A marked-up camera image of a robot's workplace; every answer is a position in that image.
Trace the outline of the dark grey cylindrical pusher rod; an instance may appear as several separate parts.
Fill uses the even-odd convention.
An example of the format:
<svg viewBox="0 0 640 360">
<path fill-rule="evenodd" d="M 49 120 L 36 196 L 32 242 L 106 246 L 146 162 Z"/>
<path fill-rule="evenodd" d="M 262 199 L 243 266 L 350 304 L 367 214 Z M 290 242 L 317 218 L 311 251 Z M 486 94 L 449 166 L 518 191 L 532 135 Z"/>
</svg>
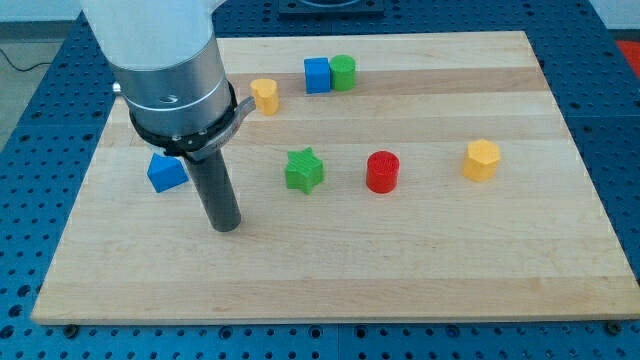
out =
<svg viewBox="0 0 640 360">
<path fill-rule="evenodd" d="M 201 160 L 186 158 L 186 166 L 213 229 L 236 229 L 241 213 L 222 152 L 217 150 Z"/>
</svg>

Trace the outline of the black clamp ring with lever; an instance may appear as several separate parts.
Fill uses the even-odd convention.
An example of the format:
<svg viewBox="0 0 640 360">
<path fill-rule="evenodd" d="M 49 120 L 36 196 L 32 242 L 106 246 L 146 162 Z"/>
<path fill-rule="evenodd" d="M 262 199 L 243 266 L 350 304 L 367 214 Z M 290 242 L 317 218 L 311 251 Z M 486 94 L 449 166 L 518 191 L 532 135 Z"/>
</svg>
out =
<svg viewBox="0 0 640 360">
<path fill-rule="evenodd" d="M 175 108 L 153 109 L 128 100 L 131 124 L 140 138 L 162 155 L 202 161 L 221 150 L 236 135 L 244 119 L 256 110 L 253 96 L 238 103 L 233 86 L 226 84 L 229 103 L 219 114 L 211 99 L 214 92 Z"/>
</svg>

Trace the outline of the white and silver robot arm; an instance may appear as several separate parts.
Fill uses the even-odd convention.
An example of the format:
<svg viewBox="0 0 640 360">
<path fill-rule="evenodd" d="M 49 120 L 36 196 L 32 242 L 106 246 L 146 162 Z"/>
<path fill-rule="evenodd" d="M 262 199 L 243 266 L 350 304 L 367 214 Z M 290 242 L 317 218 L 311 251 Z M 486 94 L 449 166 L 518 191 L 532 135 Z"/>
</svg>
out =
<svg viewBox="0 0 640 360">
<path fill-rule="evenodd" d="M 181 157 L 218 232 L 241 222 L 222 148 L 256 108 L 238 100 L 212 15 L 222 0 L 82 0 L 138 135 Z"/>
</svg>

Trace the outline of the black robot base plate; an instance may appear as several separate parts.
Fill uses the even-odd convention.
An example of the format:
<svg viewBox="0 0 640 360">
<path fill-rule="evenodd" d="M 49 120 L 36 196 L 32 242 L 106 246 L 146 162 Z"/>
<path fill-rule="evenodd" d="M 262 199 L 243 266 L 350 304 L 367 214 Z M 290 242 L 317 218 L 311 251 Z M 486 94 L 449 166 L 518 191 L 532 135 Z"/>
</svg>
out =
<svg viewBox="0 0 640 360">
<path fill-rule="evenodd" d="M 380 15 L 385 10 L 385 0 L 277 0 L 280 17 Z"/>
</svg>

